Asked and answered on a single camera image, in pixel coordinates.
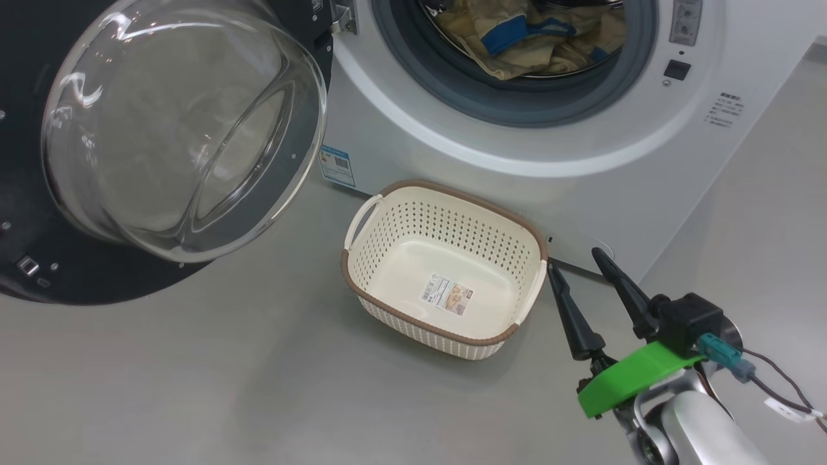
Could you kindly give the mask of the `black printed warning text label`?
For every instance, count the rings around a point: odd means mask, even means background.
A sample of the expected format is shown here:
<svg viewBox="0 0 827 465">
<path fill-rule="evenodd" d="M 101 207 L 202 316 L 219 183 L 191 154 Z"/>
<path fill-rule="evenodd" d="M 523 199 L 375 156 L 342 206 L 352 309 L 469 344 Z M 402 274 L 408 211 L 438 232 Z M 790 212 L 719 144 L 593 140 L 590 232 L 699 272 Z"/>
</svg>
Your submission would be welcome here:
<svg viewBox="0 0 827 465">
<path fill-rule="evenodd" d="M 731 129 L 743 111 L 744 103 L 741 97 L 729 92 L 721 92 L 714 97 L 705 114 L 704 121 L 709 125 L 721 127 L 722 129 Z"/>
</svg>

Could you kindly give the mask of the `yellow cloth with blue trim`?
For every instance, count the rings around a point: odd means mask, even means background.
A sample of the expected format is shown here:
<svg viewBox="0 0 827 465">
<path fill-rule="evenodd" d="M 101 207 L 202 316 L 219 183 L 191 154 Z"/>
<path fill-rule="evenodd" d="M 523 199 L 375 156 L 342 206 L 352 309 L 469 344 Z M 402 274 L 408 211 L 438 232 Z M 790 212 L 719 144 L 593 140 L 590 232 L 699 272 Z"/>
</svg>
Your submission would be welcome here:
<svg viewBox="0 0 827 465">
<path fill-rule="evenodd" d="M 622 0 L 542 0 L 542 1 L 544 3 L 556 4 L 556 5 L 561 5 L 561 6 L 600 6 L 600 5 L 603 5 L 603 4 L 609 4 L 609 5 L 612 5 L 612 6 L 621 5 L 621 6 L 623 6 L 623 9 L 624 9 L 624 5 L 623 5 Z M 429 18 L 430 23 L 437 30 L 438 34 L 444 39 L 444 41 L 449 43 L 459 53 L 462 53 L 464 56 L 466 56 L 468 59 L 470 59 L 470 57 L 467 56 L 467 54 L 464 53 L 458 47 L 458 45 L 453 43 L 451 41 L 451 39 L 449 39 L 447 37 L 447 35 L 444 32 L 442 32 L 440 27 L 436 24 L 436 15 L 438 15 L 440 12 L 445 11 L 447 8 L 451 8 L 452 3 L 453 3 L 453 0 L 419 0 L 420 8 L 423 10 L 423 12 Z M 615 55 L 617 55 L 618 51 L 615 52 L 614 55 L 612 55 L 608 59 L 610 59 L 610 58 L 614 57 Z M 597 64 L 597 65 L 594 65 L 591 68 L 588 68 L 587 70 L 583 70 L 581 72 L 576 72 L 576 73 L 572 73 L 572 74 L 565 74 L 564 76 L 539 76 L 538 74 L 529 74 L 529 76 L 515 77 L 514 79 L 525 78 L 525 77 L 526 78 L 528 77 L 528 78 L 531 78 L 531 79 L 556 79 L 556 78 L 563 78 L 563 77 L 568 77 L 568 76 L 575 76 L 575 74 L 581 74 L 585 71 L 591 70 L 592 68 L 596 68 L 596 66 L 598 66 L 598 65 L 602 65 L 603 63 L 608 62 L 608 59 L 606 59 L 606 61 L 604 61 L 600 64 Z"/>
</svg>

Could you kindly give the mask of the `grey QR code label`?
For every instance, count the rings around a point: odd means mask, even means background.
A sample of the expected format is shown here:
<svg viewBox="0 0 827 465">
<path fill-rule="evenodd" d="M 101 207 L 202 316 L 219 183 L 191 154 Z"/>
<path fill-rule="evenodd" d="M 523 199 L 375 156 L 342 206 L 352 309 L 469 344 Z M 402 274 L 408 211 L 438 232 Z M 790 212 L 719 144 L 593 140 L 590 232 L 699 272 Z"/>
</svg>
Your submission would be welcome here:
<svg viewBox="0 0 827 465">
<path fill-rule="evenodd" d="M 703 0 L 673 0 L 669 41 L 693 47 L 699 34 Z"/>
</svg>

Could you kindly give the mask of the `blue energy label sticker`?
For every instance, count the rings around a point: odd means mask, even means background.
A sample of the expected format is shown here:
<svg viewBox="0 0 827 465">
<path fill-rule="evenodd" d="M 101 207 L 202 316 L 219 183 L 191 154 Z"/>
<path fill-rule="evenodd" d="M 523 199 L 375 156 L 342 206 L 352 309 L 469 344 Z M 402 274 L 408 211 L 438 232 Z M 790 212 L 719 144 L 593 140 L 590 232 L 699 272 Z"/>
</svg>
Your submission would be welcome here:
<svg viewBox="0 0 827 465">
<path fill-rule="evenodd" d="M 322 145 L 319 164 L 325 179 L 349 188 L 355 188 L 355 178 L 348 153 L 328 145 Z"/>
</svg>

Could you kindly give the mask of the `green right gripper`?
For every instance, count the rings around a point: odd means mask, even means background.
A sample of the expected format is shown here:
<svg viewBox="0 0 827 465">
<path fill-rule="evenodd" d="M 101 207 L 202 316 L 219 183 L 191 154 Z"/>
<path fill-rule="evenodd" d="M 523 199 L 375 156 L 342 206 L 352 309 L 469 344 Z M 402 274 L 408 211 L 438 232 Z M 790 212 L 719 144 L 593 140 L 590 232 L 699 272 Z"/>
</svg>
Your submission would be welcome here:
<svg viewBox="0 0 827 465">
<path fill-rule="evenodd" d="M 633 324 L 635 336 L 642 340 L 655 340 L 658 321 L 649 314 L 650 298 L 602 248 L 592 248 L 591 255 L 606 282 L 614 286 L 620 297 Z M 591 329 L 582 315 L 561 271 L 550 264 L 547 266 L 547 277 L 571 357 L 575 361 L 589 361 L 605 356 L 605 341 Z M 702 359 L 696 353 L 688 357 L 680 356 L 659 341 L 650 342 L 591 377 L 578 392 L 577 400 L 585 417 L 596 418 Z"/>
</svg>

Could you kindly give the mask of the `product label sticker in basket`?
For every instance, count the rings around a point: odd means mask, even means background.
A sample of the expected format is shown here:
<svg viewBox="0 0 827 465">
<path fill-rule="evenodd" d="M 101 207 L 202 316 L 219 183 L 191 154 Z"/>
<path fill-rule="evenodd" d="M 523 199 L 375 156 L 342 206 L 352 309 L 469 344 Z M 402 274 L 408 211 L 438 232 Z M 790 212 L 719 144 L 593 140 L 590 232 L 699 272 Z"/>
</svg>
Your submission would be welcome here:
<svg viewBox="0 0 827 465">
<path fill-rule="evenodd" d="M 420 300 L 452 314 L 463 316 L 474 294 L 475 291 L 472 288 L 461 285 L 455 280 L 447 279 L 439 274 L 431 274 L 420 294 Z"/>
</svg>

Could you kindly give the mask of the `cream perforated laundry basket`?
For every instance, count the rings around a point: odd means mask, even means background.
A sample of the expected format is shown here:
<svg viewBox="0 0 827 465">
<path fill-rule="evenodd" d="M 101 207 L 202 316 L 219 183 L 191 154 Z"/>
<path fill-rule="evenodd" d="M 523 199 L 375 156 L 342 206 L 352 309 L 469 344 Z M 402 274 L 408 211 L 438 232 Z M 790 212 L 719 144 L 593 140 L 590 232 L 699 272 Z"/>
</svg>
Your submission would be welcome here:
<svg viewBox="0 0 827 465">
<path fill-rule="evenodd" d="M 548 264 L 545 239 L 528 221 L 425 180 L 369 198 L 340 257 L 344 280 L 373 318 L 466 361 L 491 357 L 525 323 Z M 475 291 L 463 316 L 420 300 L 431 274 Z"/>
</svg>

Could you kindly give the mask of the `round glass washing machine door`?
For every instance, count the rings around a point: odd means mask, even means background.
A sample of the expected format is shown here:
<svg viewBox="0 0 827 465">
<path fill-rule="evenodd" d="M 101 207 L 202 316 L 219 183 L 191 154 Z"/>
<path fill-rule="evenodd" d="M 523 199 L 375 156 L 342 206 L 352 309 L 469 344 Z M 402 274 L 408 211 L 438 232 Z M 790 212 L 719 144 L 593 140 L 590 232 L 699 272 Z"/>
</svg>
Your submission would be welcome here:
<svg viewBox="0 0 827 465">
<path fill-rule="evenodd" d="M 253 242 L 321 150 L 331 0 L 0 0 L 0 295 L 114 304 Z"/>
</svg>

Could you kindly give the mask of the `white front-load washing machine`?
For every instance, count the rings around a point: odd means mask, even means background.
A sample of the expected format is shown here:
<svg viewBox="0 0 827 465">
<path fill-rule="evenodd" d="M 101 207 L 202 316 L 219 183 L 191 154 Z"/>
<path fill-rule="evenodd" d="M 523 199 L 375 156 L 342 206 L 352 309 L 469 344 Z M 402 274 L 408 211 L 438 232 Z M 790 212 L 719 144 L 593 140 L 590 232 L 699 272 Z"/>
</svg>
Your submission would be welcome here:
<svg viewBox="0 0 827 465">
<path fill-rule="evenodd" d="M 703 0 L 694 46 L 669 41 L 673 0 L 630 91 L 549 129 L 485 123 L 429 94 L 395 59 L 370 0 L 337 6 L 323 143 L 348 153 L 354 190 L 424 179 L 525 216 L 550 257 L 596 272 L 602 248 L 641 279 L 767 109 L 827 20 L 827 0 Z M 731 129 L 705 123 L 714 97 L 742 98 Z"/>
</svg>

